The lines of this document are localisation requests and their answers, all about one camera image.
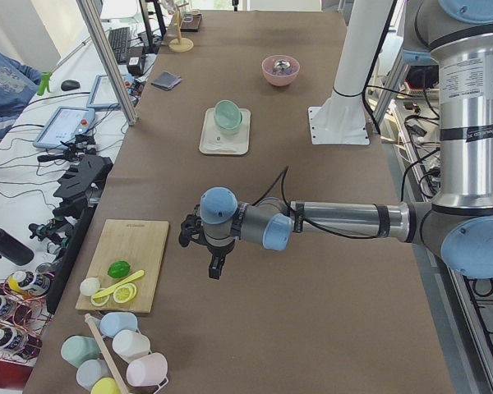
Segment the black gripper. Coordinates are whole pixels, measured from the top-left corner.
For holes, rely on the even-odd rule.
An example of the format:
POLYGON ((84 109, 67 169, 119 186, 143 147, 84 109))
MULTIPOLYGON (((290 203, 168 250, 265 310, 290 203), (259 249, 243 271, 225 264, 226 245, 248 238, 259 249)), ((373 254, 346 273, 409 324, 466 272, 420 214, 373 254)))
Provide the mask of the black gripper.
POLYGON ((203 245, 212 254, 209 265, 209 277, 219 280, 225 264, 225 256, 232 252, 235 246, 235 240, 226 241, 224 246, 211 245, 205 238, 202 219, 198 215, 199 204, 197 204, 192 213, 189 213, 181 223, 181 231, 178 242, 181 247, 186 248, 191 242, 203 245))

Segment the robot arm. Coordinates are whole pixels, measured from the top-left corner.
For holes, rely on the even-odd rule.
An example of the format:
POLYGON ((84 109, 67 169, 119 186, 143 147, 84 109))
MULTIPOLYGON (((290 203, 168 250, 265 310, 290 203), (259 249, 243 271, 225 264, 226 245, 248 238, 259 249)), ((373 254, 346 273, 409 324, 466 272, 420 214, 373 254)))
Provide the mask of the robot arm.
POLYGON ((349 239, 393 237, 424 245, 460 274, 493 278, 493 1, 411 1, 406 53, 439 67, 440 189, 428 203, 339 204, 263 197, 240 202, 207 190, 181 225, 179 243, 211 253, 219 278, 236 241, 283 250, 316 229, 349 239))

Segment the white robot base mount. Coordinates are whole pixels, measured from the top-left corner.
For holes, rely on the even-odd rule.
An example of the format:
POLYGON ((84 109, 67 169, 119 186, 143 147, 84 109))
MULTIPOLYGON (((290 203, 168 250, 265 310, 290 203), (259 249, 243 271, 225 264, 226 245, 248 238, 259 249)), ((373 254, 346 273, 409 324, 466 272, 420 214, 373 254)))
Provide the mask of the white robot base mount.
POLYGON ((308 108, 313 144, 368 145, 363 93, 396 7, 395 1, 355 1, 331 96, 308 108))

